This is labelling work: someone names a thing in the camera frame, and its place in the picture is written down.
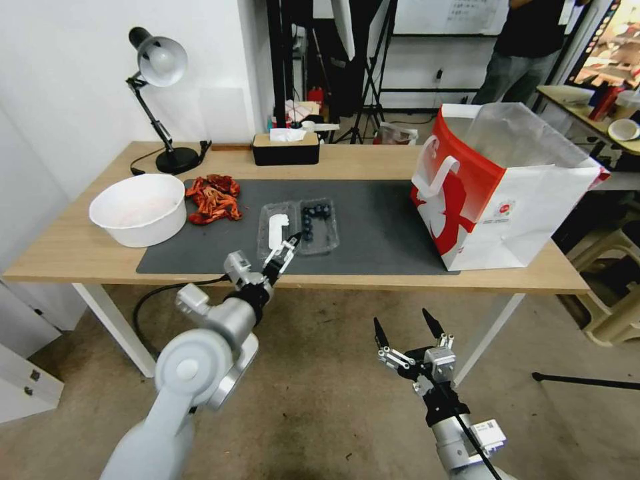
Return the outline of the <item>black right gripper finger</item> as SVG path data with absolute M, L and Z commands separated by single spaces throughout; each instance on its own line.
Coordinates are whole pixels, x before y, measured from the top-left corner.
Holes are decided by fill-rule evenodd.
M 438 320 L 436 320 L 436 318 L 434 318 L 426 308 L 422 308 L 422 314 L 431 334 L 436 340 L 436 346 L 452 349 L 455 337 L 447 334 L 442 328 L 440 322 L 438 322 Z
M 387 336 L 377 317 L 373 318 L 374 339 L 377 358 L 386 367 L 395 371 L 408 371 L 416 365 L 415 360 L 390 347 Z

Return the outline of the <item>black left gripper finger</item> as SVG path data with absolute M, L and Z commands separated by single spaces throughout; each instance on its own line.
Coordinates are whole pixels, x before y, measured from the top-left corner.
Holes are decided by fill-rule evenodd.
M 276 248 L 271 250 L 263 265 L 276 264 L 279 266 L 288 266 L 294 258 L 301 240 L 301 231 L 283 240 Z
M 271 264 L 275 266 L 277 273 L 284 273 L 295 256 L 299 245 L 299 239 L 284 240 L 271 255 Z

